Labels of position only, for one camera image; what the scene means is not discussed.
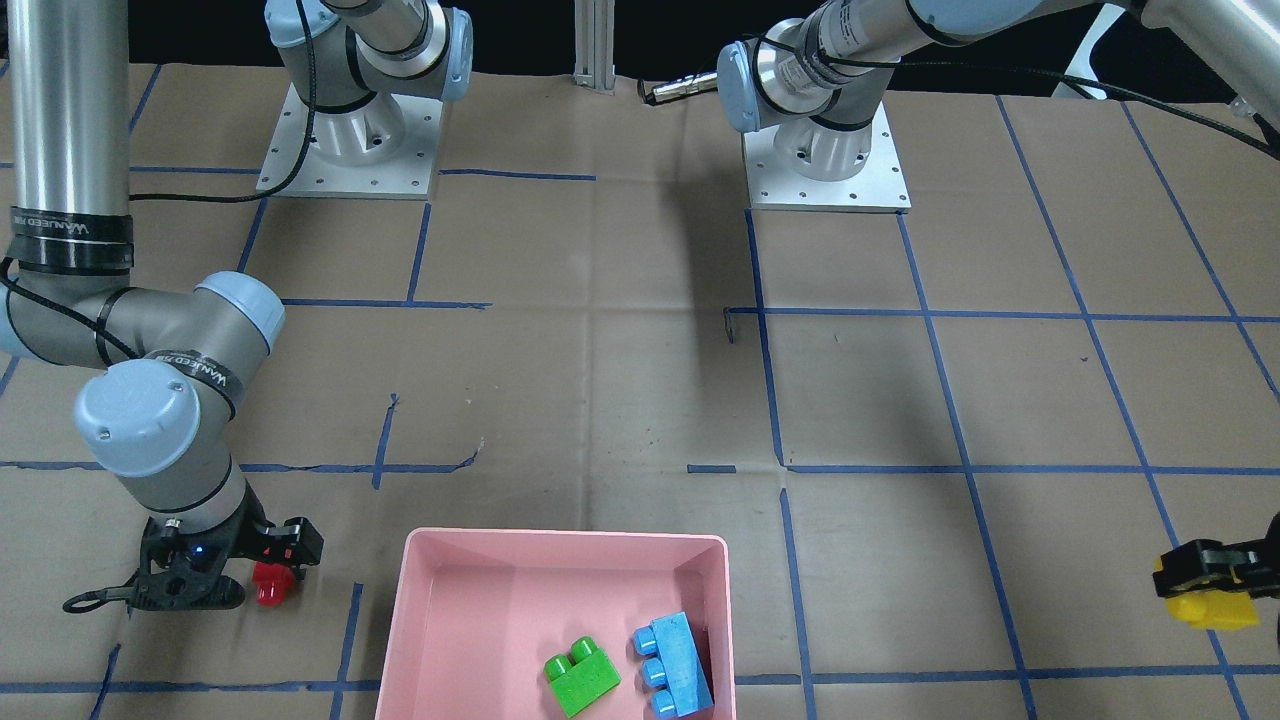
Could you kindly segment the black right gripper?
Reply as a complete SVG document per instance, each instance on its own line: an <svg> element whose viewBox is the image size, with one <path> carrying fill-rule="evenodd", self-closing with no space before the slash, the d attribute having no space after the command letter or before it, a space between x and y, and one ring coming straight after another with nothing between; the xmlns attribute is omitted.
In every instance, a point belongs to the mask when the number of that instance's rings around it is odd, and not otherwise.
<svg viewBox="0 0 1280 720"><path fill-rule="evenodd" d="M210 530L182 534L147 523L140 550L138 609L237 609L246 600L246 589L224 573L232 559L292 568L298 577L296 589L305 569L320 564L323 551L324 538L307 518L276 525L266 519L256 493L248 489L230 518Z"/></svg>

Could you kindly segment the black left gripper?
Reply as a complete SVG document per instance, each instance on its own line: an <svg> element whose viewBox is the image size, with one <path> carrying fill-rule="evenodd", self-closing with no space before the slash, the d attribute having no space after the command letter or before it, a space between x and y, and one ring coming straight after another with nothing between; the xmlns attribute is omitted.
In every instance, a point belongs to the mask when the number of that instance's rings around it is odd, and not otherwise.
<svg viewBox="0 0 1280 720"><path fill-rule="evenodd" d="M1228 591L1236 584L1252 598L1279 598L1279 512L1263 538L1239 548L1211 539L1194 539L1156 560L1155 593L1160 598L1202 591Z"/></svg>

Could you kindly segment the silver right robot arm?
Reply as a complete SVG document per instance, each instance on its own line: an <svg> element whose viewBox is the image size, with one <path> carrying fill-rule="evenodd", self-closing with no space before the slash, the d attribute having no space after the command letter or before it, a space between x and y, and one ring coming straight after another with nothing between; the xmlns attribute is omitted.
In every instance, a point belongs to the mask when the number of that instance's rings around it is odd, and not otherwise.
<svg viewBox="0 0 1280 720"><path fill-rule="evenodd" d="M269 521L224 429L285 320L261 281L218 272L188 293L137 288L123 1L10 1L15 202L3 256L3 350L99 369L76 428L147 512L140 561L116 587L68 600L182 611L234 609L232 559L283 587L323 556L306 518ZM436 1L270 1L291 73L246 202L425 199L444 108L467 92L474 24Z"/></svg>

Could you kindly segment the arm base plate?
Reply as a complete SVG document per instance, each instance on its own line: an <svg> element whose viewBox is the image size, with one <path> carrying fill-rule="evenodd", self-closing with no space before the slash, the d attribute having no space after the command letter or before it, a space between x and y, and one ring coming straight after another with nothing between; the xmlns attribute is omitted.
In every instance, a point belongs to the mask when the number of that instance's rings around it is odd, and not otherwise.
<svg viewBox="0 0 1280 720"><path fill-rule="evenodd" d="M365 106L314 118L311 149L279 195L426 201L434 192L447 105L376 94Z"/></svg>
<svg viewBox="0 0 1280 720"><path fill-rule="evenodd" d="M785 211L905 213L913 208L884 105L855 131L809 119L746 133L750 208Z"/></svg>

